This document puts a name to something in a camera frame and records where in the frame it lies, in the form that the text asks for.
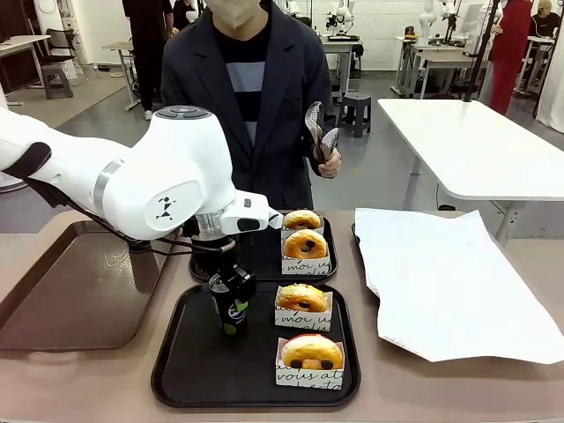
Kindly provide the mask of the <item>person's left hand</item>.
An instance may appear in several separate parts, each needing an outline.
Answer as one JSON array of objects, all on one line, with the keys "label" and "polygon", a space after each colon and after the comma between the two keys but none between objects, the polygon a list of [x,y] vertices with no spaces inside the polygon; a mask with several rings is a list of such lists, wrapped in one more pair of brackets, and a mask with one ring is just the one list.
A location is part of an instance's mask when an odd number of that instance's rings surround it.
[{"label": "person's left hand", "polygon": [[341,168],[342,156],[335,147],[331,156],[323,161],[323,154],[318,150],[314,151],[315,162],[317,163],[317,173],[324,179],[334,179]]}]

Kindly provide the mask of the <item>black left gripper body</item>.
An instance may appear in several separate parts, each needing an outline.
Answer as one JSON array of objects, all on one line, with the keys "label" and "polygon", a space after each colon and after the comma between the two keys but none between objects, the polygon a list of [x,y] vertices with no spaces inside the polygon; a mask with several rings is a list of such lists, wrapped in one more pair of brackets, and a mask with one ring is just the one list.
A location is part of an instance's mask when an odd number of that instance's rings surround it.
[{"label": "black left gripper body", "polygon": [[191,255],[191,275],[194,278],[210,278],[218,272],[239,265],[238,241],[238,235],[228,235],[213,241],[192,238],[191,243],[204,250],[197,249]]}]

